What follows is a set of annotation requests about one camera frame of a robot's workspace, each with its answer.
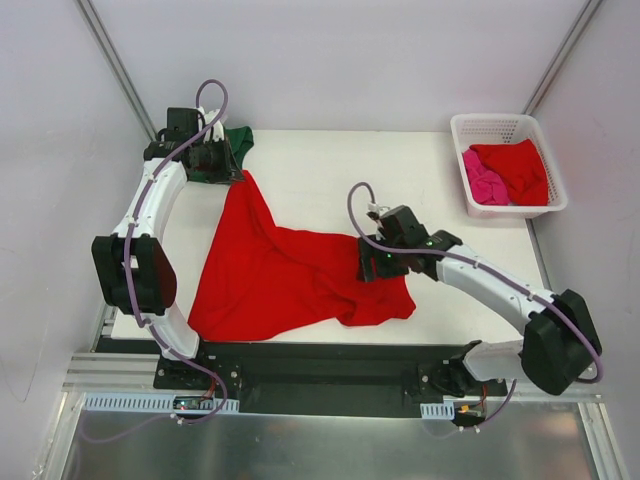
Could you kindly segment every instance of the red cloth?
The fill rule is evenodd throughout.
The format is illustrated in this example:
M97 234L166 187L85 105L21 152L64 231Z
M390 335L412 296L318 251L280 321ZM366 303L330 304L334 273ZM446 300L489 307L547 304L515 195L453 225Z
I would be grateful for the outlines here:
M411 315L404 277L357 281L356 238L277 227L244 175L227 195L189 315L205 340L266 340L333 317L359 326Z
M511 145L471 145L480 162L507 186L509 199L522 206L547 205L547 172L531 140Z

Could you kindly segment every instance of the white tabletop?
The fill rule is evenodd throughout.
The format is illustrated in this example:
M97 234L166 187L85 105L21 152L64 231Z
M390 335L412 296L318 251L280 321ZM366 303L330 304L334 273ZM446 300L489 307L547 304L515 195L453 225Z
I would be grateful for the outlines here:
M378 203L408 205L429 232L448 230L464 243L532 285L542 286L524 220L467 216L451 135L446 133L255 131L244 168L255 178L276 225L355 235L347 192L366 180ZM177 303L188 316L228 187L187 183L166 226L163 248L178 277ZM368 196L354 208L361 225ZM270 341L368 344L465 344L507 341L518 333L465 293L411 274L407 286L417 308L408 320L375 327L345 327L336 319L282 333ZM151 338L133 317L118 312L113 338Z

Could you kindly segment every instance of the plastic basket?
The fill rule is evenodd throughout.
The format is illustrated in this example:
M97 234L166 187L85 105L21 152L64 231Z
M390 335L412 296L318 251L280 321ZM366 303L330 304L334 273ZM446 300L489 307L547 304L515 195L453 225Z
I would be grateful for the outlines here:
M542 135L538 121L529 115L471 113L451 119L451 132L456 147L460 174L467 197L467 212L476 218L534 218L546 212L557 212L567 206L567 194L555 159ZM469 179L462 154L470 145L520 143L530 139L538 150L549 181L549 202L544 207L519 205L481 205L471 196Z

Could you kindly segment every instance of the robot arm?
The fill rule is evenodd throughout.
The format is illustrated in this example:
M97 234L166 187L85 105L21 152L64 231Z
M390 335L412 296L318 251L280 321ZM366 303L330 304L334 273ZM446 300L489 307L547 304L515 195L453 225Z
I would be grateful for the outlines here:
M555 310L568 317L598 356L602 353L589 310L577 293L533 291L528 283L492 265L454 235L442 230L429 235L409 207L380 213L373 208L369 214L378 223L376 235L359 240L362 280L406 275L409 270L424 273L471 295L523 337L514 342L471 342L449 363L431 372L429 383L434 388L463 396L478 381L528 378L543 391L560 395L579 380L593 358ZM443 255L402 253L407 249Z
M144 197L132 235L132 267L140 311L164 341L186 358L195 358L199 337L189 327L175 303L176 275L162 249L164 229L178 194L191 175L209 183L241 178L220 122L211 128L209 141L200 140L184 150L153 177L165 157L200 131L217 114L190 108L169 108L167 128L144 152L144 170L136 194L122 221L110 236L96 237L91 251L103 296L108 305L133 314L124 273L124 240L133 221L134 209ZM153 188L148 188L149 179ZM163 356L177 360L163 349Z

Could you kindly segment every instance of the metal frame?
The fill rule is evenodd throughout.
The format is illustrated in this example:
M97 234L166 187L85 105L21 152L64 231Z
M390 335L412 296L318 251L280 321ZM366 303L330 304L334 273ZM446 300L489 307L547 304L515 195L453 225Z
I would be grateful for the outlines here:
M129 346L126 340L109 346L111 353L104 353L99 345L99 353L75 355L64 388L200 392L211 383L206 376L201 382L182 364L167 365L176 362L155 353L114 353ZM157 349L153 341L137 346L146 347L147 352ZM453 345L204 343L201 362L221 377L229 398L240 400L243 413L420 418L421 403L442 402L428 375L459 351ZM486 385L491 396L506 394L504 383ZM481 392L478 382L469 398Z
M118 55L107 30L104 28L104 24L100 19L100 15L98 15L96 7L93 5L91 0L75 0L75 3L80 9L80 13L84 18L87 27L91 31L91 34L98 43L98 47L100 47L105 60L109 64L109 68L122 88L122 93L124 93L129 106L140 122L140 126L151 141L155 140L156 128L153 125L153 121L151 120L149 113L147 113L147 109L142 103L140 95L138 95L138 92L129 77L129 73L127 73L127 69L125 68L124 63L122 63L120 55Z
M153 344L153 342L149 340L143 341ZM160 356L158 354L77 353L71 358L62 390L63 392L117 391L128 393L157 393L159 390L153 387L153 381L159 358ZM193 393L191 390L162 391L170 391L181 395ZM455 399L449 396L444 396L443 398L445 400ZM470 401L476 400L477 398L478 396L475 395L465 397L466 400ZM602 404L606 399L599 385L576 383L569 387L563 395L555 397L542 392L533 383L526 381L518 382L518 388L513 398L514 401L517 402L580 404Z
M569 28L569 31L560 43L558 50L551 59L549 66L542 75L542 78L538 82L538 85L533 91L533 94L525 105L522 113L525 115L535 114L536 110L549 92L551 85L553 85L553 82L558 77L560 70L564 67L569 56L582 38L582 34L585 32L596 12L604 2L605 0L587 0L585 2L578 13L578 16Z
M33 472L32 478L40 480L62 478L84 399L84 392L62 393L56 415L49 428L45 448L40 455L38 471Z
M601 480L629 480L604 404L578 405L593 462Z

